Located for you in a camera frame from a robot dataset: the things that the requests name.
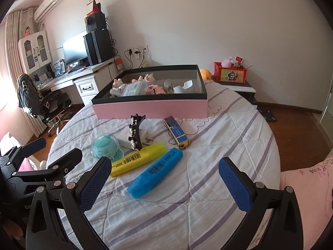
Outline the white air conditioner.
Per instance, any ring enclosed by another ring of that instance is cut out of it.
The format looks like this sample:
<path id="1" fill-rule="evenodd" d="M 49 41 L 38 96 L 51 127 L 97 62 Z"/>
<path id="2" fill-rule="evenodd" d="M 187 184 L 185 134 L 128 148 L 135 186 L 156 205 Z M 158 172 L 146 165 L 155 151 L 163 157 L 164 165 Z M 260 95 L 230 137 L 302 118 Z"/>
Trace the white air conditioner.
<path id="1" fill-rule="evenodd" d="M 63 0 L 44 0 L 34 12 L 34 21 L 40 23 L 42 19 Z"/>

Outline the baby doll blue dress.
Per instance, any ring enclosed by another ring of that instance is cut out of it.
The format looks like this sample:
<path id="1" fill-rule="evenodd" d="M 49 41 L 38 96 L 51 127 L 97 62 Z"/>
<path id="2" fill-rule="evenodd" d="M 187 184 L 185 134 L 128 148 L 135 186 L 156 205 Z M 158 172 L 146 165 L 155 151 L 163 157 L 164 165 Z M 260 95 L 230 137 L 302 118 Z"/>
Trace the baby doll blue dress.
<path id="1" fill-rule="evenodd" d="M 136 83 L 138 81 L 145 81 L 143 76 L 138 77 L 138 79 L 132 79 L 132 83 Z"/>

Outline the black speaker box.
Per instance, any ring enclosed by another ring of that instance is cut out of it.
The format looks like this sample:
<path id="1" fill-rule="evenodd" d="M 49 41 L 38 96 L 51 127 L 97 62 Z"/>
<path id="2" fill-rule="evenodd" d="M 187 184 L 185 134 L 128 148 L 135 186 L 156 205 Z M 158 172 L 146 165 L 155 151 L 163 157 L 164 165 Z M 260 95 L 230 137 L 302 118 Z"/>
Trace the black speaker box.
<path id="1" fill-rule="evenodd" d="M 87 32 L 106 29 L 107 23 L 104 13 L 94 13 L 85 17 L 85 26 Z"/>

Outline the blue highlighter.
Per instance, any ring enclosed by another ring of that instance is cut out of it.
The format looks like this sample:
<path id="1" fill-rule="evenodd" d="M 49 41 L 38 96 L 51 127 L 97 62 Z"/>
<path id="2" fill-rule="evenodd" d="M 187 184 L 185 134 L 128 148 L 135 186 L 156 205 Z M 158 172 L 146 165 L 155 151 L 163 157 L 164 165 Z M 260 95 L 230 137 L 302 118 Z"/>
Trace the blue highlighter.
<path id="1" fill-rule="evenodd" d="M 139 199 L 151 191 L 177 165 L 182 156 L 183 152 L 177 148 L 172 148 L 165 153 L 128 187 L 130 196 L 134 199 Z"/>

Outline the striped quilted table cover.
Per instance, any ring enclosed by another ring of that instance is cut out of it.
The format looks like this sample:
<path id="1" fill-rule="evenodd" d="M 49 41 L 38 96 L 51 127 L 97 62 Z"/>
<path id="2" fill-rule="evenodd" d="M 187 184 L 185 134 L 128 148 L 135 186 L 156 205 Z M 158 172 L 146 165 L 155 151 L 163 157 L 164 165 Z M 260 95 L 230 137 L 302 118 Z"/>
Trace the striped quilted table cover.
<path id="1" fill-rule="evenodd" d="M 219 175 L 225 156 L 253 181 L 279 187 L 278 146 L 263 116 L 218 83 L 205 88 L 208 119 L 179 120 L 190 144 L 173 170 L 140 199 L 128 187 L 145 166 L 109 178 L 85 213 L 110 249 L 222 248 L 244 217 Z"/>

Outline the beige curtain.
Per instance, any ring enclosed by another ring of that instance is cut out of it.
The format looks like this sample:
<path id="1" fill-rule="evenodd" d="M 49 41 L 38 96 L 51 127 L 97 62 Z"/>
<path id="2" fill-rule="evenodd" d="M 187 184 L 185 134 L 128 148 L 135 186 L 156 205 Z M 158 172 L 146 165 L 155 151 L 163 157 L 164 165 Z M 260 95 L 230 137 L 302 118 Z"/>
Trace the beige curtain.
<path id="1" fill-rule="evenodd" d="M 17 80 L 24 73 L 19 57 L 19 48 L 17 46 L 20 36 L 20 23 L 21 11 L 15 11 L 7 15 L 5 23 L 5 54 L 7 68 L 15 92 L 17 92 Z M 20 110 L 25 118 L 26 125 L 30 127 L 36 137 L 39 137 L 46 130 L 46 126 L 39 118 L 35 119 L 26 114 L 23 109 L 20 108 Z"/>

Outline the pink clothed person leg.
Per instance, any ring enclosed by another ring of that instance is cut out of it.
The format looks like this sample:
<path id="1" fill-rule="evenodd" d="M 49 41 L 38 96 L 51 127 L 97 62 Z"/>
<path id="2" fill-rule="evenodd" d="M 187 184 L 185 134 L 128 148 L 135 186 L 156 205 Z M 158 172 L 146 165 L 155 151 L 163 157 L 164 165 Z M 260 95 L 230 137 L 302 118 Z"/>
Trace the pink clothed person leg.
<path id="1" fill-rule="evenodd" d="M 332 217 L 332 152 L 320 163 L 281 173 L 280 189 L 291 186 L 303 225 L 304 249 L 311 249 Z"/>

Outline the yellow highlighter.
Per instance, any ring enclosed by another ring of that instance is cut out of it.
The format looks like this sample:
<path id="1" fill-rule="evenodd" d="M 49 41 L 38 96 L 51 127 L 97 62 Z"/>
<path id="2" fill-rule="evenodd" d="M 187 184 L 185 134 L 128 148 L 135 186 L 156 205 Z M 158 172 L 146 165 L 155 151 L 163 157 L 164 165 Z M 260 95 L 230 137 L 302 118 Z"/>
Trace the yellow highlighter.
<path id="1" fill-rule="evenodd" d="M 151 161 L 155 161 L 166 154 L 166 152 L 167 149 L 163 143 L 154 143 L 153 145 L 144 147 L 140 151 L 133 152 L 115 161 L 112 164 L 110 176 L 116 177 Z"/>

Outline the teal toy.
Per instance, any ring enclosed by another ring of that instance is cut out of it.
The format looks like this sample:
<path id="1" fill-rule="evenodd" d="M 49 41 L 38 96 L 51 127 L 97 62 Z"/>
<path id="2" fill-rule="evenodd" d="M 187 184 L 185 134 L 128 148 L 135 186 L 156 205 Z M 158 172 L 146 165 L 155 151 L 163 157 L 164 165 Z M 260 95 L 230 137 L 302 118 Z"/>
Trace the teal toy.
<path id="1" fill-rule="evenodd" d="M 90 151 L 95 159 L 105 156 L 112 163 L 124 157 L 119 141 L 113 134 L 105 134 L 97 137 L 90 146 Z"/>

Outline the pink white block figure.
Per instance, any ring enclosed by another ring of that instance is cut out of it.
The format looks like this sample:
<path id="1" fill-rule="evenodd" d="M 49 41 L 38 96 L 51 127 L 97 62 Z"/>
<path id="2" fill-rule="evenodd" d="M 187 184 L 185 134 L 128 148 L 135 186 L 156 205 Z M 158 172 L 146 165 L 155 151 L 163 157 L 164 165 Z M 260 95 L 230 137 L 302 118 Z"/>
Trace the pink white block figure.
<path id="1" fill-rule="evenodd" d="M 112 84 L 113 90 L 121 91 L 126 87 L 127 84 L 122 82 L 122 79 L 114 79 Z"/>

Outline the pink block donut figure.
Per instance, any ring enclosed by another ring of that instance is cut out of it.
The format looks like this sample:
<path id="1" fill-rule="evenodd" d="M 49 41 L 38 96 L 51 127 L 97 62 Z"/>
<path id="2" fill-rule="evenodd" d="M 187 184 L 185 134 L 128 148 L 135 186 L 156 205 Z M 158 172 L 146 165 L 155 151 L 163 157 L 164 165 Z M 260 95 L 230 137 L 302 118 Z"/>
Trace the pink block donut figure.
<path id="1" fill-rule="evenodd" d="M 147 95 L 166 94 L 164 88 L 159 85 L 149 85 L 146 91 Z"/>

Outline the white desk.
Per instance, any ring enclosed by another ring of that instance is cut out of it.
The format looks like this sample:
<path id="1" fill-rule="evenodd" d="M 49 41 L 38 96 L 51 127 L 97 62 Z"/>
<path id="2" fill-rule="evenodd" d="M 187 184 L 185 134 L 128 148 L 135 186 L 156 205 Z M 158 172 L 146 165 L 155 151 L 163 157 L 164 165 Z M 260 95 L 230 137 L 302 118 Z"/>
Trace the white desk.
<path id="1" fill-rule="evenodd" d="M 122 71 L 117 69 L 113 57 L 103 63 L 82 68 L 72 73 L 66 73 L 60 77 L 46 81 L 40 85 L 40 91 L 57 91 L 75 86 L 81 99 L 75 99 L 73 95 L 70 95 L 72 103 L 87 105 Z"/>

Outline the yellow octopus plush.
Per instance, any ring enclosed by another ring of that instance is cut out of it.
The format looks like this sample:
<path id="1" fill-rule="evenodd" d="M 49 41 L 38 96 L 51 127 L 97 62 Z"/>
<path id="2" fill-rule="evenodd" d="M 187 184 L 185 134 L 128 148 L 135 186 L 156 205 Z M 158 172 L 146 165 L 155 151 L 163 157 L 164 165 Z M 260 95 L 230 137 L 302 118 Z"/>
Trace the yellow octopus plush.
<path id="1" fill-rule="evenodd" d="M 200 74 L 203 80 L 212 81 L 212 74 L 207 69 L 200 69 Z"/>

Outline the black hair clip white flowers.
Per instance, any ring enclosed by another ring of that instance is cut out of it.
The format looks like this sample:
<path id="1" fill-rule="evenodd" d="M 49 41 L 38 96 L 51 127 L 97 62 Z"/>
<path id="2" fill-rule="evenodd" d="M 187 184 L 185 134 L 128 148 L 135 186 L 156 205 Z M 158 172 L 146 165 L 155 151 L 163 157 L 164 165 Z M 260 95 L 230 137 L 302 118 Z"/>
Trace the black hair clip white flowers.
<path id="1" fill-rule="evenodd" d="M 140 116 L 138 114 L 131 115 L 128 141 L 131 144 L 133 150 L 140 151 L 143 148 L 142 141 L 140 138 L 139 127 L 142 121 L 146 119 L 146 116 Z"/>

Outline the clear box with blue cloth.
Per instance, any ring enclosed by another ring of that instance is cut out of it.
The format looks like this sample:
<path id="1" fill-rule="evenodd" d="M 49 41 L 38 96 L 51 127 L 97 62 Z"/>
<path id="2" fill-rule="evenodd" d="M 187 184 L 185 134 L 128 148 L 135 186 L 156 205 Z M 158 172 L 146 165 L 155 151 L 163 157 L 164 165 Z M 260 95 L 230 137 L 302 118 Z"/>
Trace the clear box with blue cloth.
<path id="1" fill-rule="evenodd" d="M 134 83 L 127 84 L 121 96 L 138 96 L 138 95 L 146 95 L 148 90 L 148 85 L 144 80 L 140 80 Z"/>

